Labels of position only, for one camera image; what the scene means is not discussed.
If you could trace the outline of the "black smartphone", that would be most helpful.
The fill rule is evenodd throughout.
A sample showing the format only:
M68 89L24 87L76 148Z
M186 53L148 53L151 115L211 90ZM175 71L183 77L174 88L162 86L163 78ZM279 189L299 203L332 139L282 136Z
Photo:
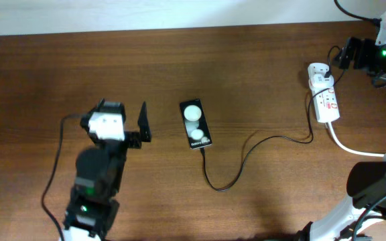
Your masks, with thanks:
M211 146L212 137L200 99L179 103L184 129L191 149Z

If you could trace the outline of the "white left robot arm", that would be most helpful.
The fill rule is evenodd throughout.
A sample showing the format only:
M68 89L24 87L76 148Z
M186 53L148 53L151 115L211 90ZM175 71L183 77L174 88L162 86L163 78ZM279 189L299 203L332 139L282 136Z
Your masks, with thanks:
M80 116L80 126L94 143L81 151L66 207L60 240L104 240L120 204L119 193L129 149L151 141L147 105L141 106L138 131L124 129L126 114L121 102L102 99Z

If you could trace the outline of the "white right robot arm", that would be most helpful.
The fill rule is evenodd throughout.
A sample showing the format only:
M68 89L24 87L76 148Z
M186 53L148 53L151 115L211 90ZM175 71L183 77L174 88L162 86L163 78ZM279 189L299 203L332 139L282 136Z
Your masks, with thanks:
M386 87L386 39L351 37L331 61L371 77L375 88ZM308 223L294 240L359 240L359 233L386 221L386 153L382 161L363 161L350 171L345 198L324 218Z

